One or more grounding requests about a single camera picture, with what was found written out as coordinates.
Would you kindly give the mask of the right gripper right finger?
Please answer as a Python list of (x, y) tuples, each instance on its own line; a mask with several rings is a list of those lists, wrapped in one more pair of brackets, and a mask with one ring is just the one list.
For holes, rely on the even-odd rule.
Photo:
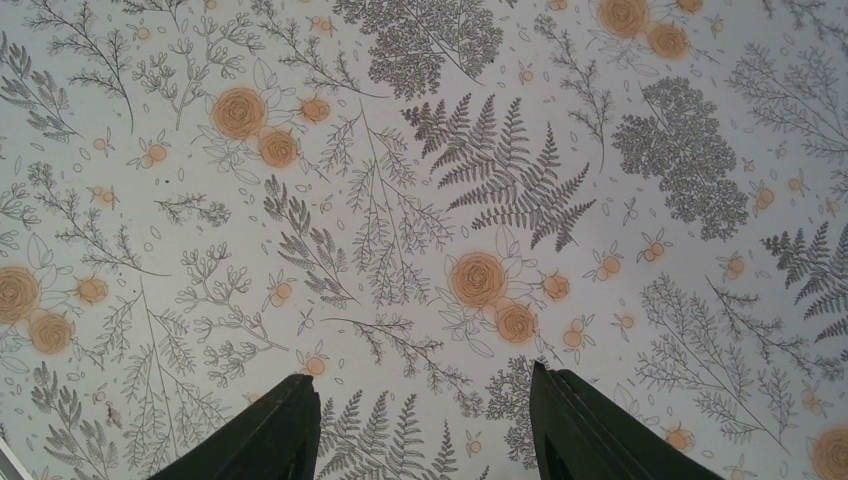
[(539, 475), (568, 480), (713, 480), (575, 372), (534, 363), (529, 416)]

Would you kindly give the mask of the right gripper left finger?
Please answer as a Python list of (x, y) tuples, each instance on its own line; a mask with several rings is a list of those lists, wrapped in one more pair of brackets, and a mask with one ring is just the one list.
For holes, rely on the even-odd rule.
[(151, 480), (311, 480), (320, 419), (313, 378), (289, 375)]

